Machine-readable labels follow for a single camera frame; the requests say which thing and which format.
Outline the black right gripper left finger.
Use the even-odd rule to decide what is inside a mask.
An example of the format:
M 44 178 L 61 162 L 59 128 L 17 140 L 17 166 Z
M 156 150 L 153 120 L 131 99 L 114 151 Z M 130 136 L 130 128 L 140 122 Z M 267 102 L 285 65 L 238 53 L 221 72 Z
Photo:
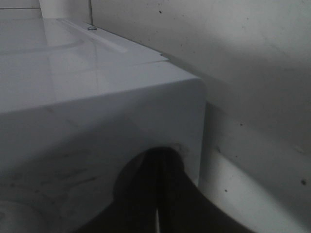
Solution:
M 142 163 L 129 185 L 113 202 L 76 233 L 155 233 L 159 162 L 154 149 L 142 153 Z

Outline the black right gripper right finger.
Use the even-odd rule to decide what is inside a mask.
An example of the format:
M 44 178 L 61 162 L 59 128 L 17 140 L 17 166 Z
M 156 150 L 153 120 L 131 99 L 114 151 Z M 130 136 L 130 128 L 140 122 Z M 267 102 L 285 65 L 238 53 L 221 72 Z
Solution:
M 159 207 L 162 233 L 249 233 L 240 224 L 209 201 L 184 171 L 177 151 L 157 148 L 160 168 Z

